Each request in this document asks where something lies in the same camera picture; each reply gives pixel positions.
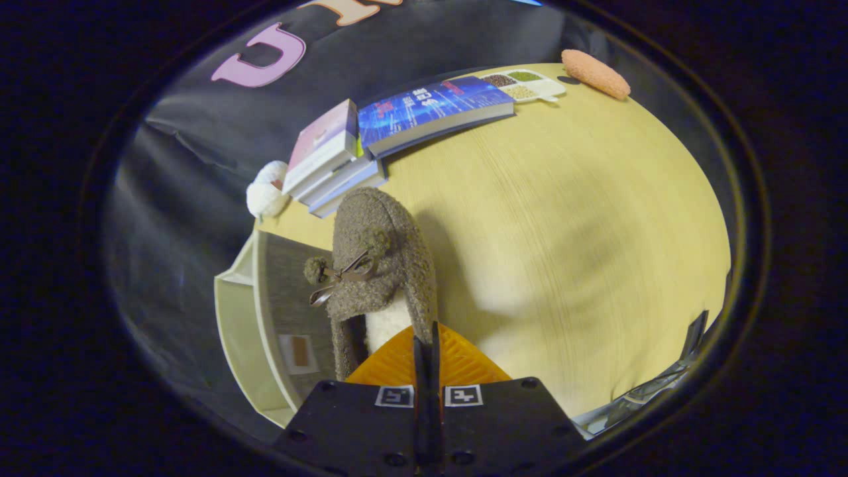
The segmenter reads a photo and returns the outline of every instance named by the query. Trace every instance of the black cloth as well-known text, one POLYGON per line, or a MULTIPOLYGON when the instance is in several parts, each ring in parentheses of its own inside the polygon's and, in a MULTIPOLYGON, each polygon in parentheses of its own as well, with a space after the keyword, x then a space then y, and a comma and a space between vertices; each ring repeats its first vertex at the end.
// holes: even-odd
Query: black cloth
MULTIPOLYGON (((632 97, 700 162, 735 217, 722 162, 699 116, 660 71, 557 8, 491 0, 406 0, 349 26, 321 6, 263 19, 186 65, 150 105, 126 145, 103 216, 103 260, 114 299, 149 364, 180 396, 270 443, 279 429, 256 414, 232 377, 215 324, 213 276, 250 234, 244 189, 298 132, 346 98, 359 106, 434 79, 501 65, 555 63, 591 53, 628 79, 632 97), (276 61, 246 42, 276 22, 306 43, 300 62, 263 87, 211 81, 236 53, 276 61)), ((731 247, 734 247, 731 236, 731 247)))

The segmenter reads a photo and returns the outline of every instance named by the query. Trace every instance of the wooden table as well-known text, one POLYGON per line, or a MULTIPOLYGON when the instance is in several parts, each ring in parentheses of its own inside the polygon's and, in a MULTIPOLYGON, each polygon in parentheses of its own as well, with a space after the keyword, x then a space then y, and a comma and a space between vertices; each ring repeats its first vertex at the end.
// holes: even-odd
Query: wooden table
MULTIPOLYGON (((560 64, 520 65, 551 79, 560 64)), ((435 256, 441 321, 572 416, 679 358, 722 308, 718 201, 689 151, 632 99, 566 85, 557 103, 396 154, 382 186, 435 256)), ((261 231, 330 250, 331 216, 290 202, 261 231)))

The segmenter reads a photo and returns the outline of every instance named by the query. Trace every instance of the stack of books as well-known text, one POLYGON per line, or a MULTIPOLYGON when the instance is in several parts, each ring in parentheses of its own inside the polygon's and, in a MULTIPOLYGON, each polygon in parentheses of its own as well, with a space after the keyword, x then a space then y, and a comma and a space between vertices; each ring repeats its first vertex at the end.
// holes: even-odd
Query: stack of books
POLYGON ((514 115, 514 103, 509 94, 474 76, 396 94, 362 111, 345 100, 300 133, 282 193, 324 218, 348 191, 387 181, 384 157, 447 132, 514 115))
POLYGON ((348 191, 385 182, 382 161, 362 149, 356 104, 348 99, 300 132, 282 193, 324 218, 338 208, 348 191))

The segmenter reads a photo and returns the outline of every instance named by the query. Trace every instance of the yarn ball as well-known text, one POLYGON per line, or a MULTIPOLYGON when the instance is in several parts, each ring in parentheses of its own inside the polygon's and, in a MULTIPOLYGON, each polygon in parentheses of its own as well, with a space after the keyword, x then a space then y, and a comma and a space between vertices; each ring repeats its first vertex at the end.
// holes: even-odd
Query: yarn ball
POLYGON ((324 269, 326 268, 326 258, 314 256, 306 260, 304 265, 304 276, 310 284, 317 285, 321 281, 324 269))
POLYGON ((386 255, 391 246, 392 241, 385 230, 372 228, 362 233, 362 248, 368 250, 368 256, 371 258, 380 258, 386 255))
POLYGON ((286 197, 270 182, 254 182, 248 185, 248 210, 254 217, 273 217, 282 211, 286 197))
POLYGON ((286 163, 281 160, 273 160, 265 164, 256 174, 254 182, 274 182, 282 180, 286 176, 286 163))

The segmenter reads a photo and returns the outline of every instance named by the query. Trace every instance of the seed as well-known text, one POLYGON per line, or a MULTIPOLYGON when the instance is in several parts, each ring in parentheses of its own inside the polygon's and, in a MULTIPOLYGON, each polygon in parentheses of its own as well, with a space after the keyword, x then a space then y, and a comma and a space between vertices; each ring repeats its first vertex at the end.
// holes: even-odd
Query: seed
POLYGON ((510 73, 510 76, 518 81, 534 81, 542 79, 540 76, 536 76, 533 73, 527 73, 526 71, 515 71, 510 73))
POLYGON ((507 85, 514 85, 516 81, 503 75, 489 75, 483 78, 483 81, 495 85, 496 87, 502 87, 507 85))
POLYGON ((524 86, 515 86, 507 88, 504 90, 504 93, 509 94, 515 99, 535 98, 536 96, 538 96, 534 91, 531 91, 530 89, 524 86))

